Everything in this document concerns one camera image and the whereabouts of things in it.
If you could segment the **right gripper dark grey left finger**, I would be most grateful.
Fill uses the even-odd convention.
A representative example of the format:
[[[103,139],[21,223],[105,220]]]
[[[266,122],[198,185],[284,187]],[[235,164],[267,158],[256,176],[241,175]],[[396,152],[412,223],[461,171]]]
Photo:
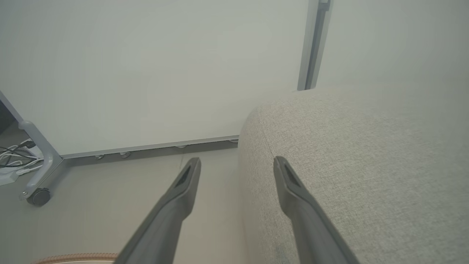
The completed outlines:
[[[194,207],[202,163],[191,158],[158,200],[129,242],[116,264],[172,264],[183,221]]]

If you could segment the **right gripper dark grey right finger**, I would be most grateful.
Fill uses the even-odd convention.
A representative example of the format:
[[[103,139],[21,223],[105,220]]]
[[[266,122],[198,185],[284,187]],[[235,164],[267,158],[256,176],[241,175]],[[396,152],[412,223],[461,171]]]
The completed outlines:
[[[284,157],[273,172],[283,213],[290,219],[301,264],[358,264],[359,261]]]

